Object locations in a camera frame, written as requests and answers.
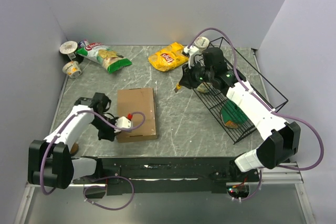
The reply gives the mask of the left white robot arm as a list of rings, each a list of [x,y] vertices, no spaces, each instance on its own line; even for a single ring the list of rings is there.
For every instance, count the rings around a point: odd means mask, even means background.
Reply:
[[[31,142],[28,150],[28,182],[42,189],[67,188],[77,178],[86,177],[92,183],[103,179],[102,161],[96,157],[72,157],[76,140],[93,125],[99,140],[114,141],[116,118],[108,118],[111,100],[103,93],[92,98],[79,98],[66,119],[43,140]]]

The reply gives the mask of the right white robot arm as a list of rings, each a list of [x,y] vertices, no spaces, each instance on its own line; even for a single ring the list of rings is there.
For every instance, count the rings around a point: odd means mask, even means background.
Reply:
[[[211,83],[248,117],[263,139],[256,149],[235,158],[229,169],[233,180],[243,180],[252,169],[273,169],[297,153],[300,126],[277,115],[236,66],[229,69],[220,48],[200,52],[189,46],[183,49],[183,55],[188,56],[188,63],[182,67],[179,85],[195,89],[201,83]]]

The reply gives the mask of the brown cardboard express box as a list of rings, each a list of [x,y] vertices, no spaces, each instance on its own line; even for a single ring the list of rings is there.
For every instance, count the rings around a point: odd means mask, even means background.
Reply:
[[[158,138],[153,88],[118,90],[117,115],[130,119],[139,128],[117,135],[119,143],[151,141]]]

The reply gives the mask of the yellow utility knife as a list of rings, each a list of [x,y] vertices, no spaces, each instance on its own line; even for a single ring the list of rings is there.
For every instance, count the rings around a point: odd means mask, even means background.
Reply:
[[[174,92],[177,93],[181,89],[181,87],[182,86],[179,83],[177,83],[175,88],[174,88]]]

